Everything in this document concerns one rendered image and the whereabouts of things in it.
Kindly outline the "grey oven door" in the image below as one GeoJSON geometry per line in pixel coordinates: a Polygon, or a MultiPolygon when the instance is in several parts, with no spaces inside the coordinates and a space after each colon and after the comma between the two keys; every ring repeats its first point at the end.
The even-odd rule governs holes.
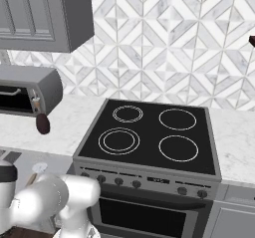
{"type": "MultiPolygon", "coordinates": [[[[103,191],[143,189],[102,185],[103,191]]],[[[101,234],[121,238],[202,238],[213,201],[180,196],[205,204],[195,210],[176,210],[102,197],[89,209],[92,223],[101,234]]]]}

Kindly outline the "grey wall cupboard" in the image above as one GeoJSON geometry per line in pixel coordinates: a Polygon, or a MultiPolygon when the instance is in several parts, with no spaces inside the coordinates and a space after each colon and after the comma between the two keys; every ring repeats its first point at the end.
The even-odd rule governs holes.
{"type": "Polygon", "coordinates": [[[94,35],[92,0],[0,0],[0,49],[71,53],[94,35]]]}

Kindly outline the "dark maroon oval vegetable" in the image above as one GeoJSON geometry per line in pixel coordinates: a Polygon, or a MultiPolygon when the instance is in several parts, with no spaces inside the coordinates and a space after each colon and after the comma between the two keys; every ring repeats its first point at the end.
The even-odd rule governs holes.
{"type": "Polygon", "coordinates": [[[36,128],[40,134],[50,132],[50,122],[45,114],[38,114],[36,116],[36,128]]]}

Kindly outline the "grey toaster oven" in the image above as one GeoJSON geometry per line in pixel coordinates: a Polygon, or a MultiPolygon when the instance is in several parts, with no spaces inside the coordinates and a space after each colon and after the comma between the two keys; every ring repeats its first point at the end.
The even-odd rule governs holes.
{"type": "Polygon", "coordinates": [[[56,69],[0,65],[0,91],[17,89],[21,89],[17,96],[0,96],[0,114],[47,116],[63,98],[63,85],[56,69]]]}

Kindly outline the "black hob stove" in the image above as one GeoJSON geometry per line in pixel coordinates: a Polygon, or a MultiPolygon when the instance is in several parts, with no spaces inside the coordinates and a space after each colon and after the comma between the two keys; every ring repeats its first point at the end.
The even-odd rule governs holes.
{"type": "Polygon", "coordinates": [[[74,156],[75,172],[106,177],[102,185],[180,195],[214,202],[221,173],[209,111],[145,102],[107,100],[74,156]],[[198,190],[206,190],[200,198],[198,190]]]}

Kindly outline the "grey open drawer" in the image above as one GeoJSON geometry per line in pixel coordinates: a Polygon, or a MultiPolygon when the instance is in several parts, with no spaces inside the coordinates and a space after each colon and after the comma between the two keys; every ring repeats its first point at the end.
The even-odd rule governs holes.
{"type": "Polygon", "coordinates": [[[27,182],[33,174],[32,167],[34,164],[38,162],[46,162],[48,167],[43,172],[45,174],[66,174],[72,164],[72,158],[70,156],[36,151],[21,152],[6,150],[3,154],[0,154],[0,162],[3,160],[16,166],[18,170],[18,178],[13,185],[0,184],[0,208],[9,206],[11,196],[27,186],[27,182]]]}

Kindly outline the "grey cupboard door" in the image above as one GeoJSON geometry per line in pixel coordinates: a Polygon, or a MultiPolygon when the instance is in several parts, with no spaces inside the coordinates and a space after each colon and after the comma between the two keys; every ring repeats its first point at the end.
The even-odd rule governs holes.
{"type": "Polygon", "coordinates": [[[208,238],[255,238],[255,210],[221,207],[208,238]]]}

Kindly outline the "grey drawer front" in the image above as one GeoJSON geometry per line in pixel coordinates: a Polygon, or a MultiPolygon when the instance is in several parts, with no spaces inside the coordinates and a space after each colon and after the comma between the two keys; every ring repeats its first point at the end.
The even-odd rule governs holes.
{"type": "Polygon", "coordinates": [[[255,188],[229,185],[225,200],[255,207],[255,188]]]}

